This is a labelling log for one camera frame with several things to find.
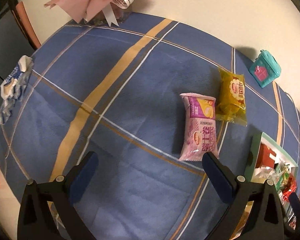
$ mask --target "container lid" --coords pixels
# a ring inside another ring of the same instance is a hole
[[[260,51],[262,57],[266,60],[266,62],[268,62],[269,66],[272,68],[272,70],[274,71],[274,73],[277,74],[277,76],[280,76],[281,74],[281,67],[280,65],[277,63],[277,61],[275,60],[275,58],[271,55],[271,53],[267,50],[261,50]]]

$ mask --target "teal container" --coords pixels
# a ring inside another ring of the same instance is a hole
[[[281,74],[281,67],[275,58],[267,50],[261,50],[256,61],[249,68],[249,72],[258,82],[259,86],[264,88]]]

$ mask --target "pink snack package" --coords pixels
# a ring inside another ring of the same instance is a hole
[[[216,99],[195,93],[184,93],[180,96],[186,108],[186,129],[179,160],[201,161],[206,152],[212,152],[218,158]]]

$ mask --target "silver screw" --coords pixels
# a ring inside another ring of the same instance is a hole
[[[56,182],[62,182],[64,179],[65,179],[65,176],[59,175],[58,177],[56,177]]]
[[[270,180],[270,179],[267,179],[267,183],[268,183],[269,186],[272,186],[274,184],[273,181]]]
[[[27,181],[27,185],[32,185],[32,183],[34,183],[34,180],[33,179],[29,179],[28,181]]]
[[[240,182],[245,182],[245,181],[246,181],[245,177],[244,177],[244,176],[241,176],[241,175],[239,175],[239,176],[237,177],[237,180],[240,181]]]

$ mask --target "wall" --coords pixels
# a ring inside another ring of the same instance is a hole
[[[69,17],[48,0],[23,0],[41,42]],[[282,67],[277,79],[300,111],[300,13],[290,0],[138,0],[134,11],[162,16],[203,30],[254,60],[269,50]]]

